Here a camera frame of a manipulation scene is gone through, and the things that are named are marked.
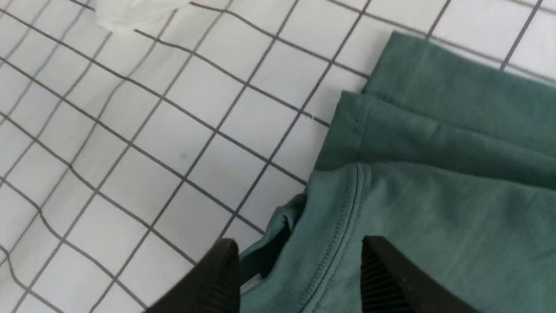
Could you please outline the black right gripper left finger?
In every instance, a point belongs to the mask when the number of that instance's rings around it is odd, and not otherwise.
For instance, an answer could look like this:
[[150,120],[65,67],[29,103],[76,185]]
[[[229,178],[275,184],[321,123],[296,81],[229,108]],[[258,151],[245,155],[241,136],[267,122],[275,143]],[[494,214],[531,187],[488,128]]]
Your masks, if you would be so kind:
[[238,313],[240,287],[238,245],[233,239],[220,239],[146,312]]

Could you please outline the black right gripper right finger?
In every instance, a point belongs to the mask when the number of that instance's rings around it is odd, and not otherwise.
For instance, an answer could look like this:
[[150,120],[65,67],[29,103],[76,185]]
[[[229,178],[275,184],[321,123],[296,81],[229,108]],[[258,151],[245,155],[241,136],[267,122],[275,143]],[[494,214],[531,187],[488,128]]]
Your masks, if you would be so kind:
[[476,313],[383,236],[365,236],[360,266],[364,313]]

